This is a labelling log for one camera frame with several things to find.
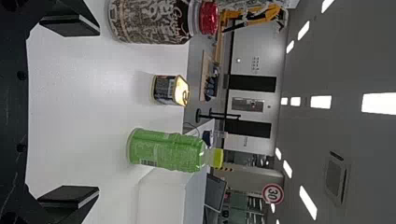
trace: ceiling vent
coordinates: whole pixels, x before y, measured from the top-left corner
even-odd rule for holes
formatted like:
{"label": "ceiling vent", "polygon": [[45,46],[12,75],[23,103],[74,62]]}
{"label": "ceiling vent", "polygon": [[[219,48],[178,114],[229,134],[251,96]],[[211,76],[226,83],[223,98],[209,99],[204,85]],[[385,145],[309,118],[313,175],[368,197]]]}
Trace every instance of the ceiling vent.
{"label": "ceiling vent", "polygon": [[341,206],[347,194],[349,166],[344,158],[334,152],[326,161],[325,191],[336,206]]}

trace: bottle cap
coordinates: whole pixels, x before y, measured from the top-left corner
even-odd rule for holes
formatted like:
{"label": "bottle cap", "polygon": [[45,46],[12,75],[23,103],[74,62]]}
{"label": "bottle cap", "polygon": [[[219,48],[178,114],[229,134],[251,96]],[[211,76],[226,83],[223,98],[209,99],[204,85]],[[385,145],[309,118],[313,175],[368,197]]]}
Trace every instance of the bottle cap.
{"label": "bottle cap", "polygon": [[211,149],[213,153],[213,163],[211,167],[213,168],[221,168],[224,160],[224,150],[221,148],[213,148]]}
{"label": "bottle cap", "polygon": [[214,35],[218,30],[219,8],[216,3],[203,2],[200,13],[200,29],[203,35]]}

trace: red lid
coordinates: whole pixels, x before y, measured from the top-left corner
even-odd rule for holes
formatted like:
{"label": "red lid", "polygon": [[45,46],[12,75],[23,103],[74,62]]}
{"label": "red lid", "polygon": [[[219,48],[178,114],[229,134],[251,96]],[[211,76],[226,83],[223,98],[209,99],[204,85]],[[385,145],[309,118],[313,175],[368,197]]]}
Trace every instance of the red lid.
{"label": "red lid", "polygon": [[216,3],[203,2],[199,28],[203,35],[214,35],[218,30],[219,8]]}

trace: black stand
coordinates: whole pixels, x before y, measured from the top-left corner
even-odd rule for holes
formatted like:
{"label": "black stand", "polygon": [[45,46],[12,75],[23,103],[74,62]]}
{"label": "black stand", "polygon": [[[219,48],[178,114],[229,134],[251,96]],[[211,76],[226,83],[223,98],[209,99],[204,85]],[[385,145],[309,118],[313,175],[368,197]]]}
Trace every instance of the black stand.
{"label": "black stand", "polygon": [[80,197],[84,206],[65,209],[64,195],[48,208],[25,184],[29,78],[34,78],[28,72],[26,40],[43,18],[45,27],[63,36],[99,35],[99,23],[82,0],[0,1],[0,224],[79,224],[99,197],[98,192],[94,198]]}
{"label": "black stand", "polygon": [[209,109],[208,115],[203,115],[201,109],[197,109],[195,112],[195,122],[201,122],[201,119],[219,119],[219,120],[226,120],[228,117],[235,117],[235,119],[240,119],[241,115],[235,114],[227,114],[227,113],[215,113],[212,112],[212,108]]}

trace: round sign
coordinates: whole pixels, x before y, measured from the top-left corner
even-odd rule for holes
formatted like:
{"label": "round sign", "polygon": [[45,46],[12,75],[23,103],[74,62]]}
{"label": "round sign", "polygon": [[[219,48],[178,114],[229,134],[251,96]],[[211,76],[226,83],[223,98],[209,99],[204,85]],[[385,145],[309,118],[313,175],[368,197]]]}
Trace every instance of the round sign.
{"label": "round sign", "polygon": [[262,197],[268,203],[280,204],[283,202],[285,193],[277,184],[269,184],[262,190]]}

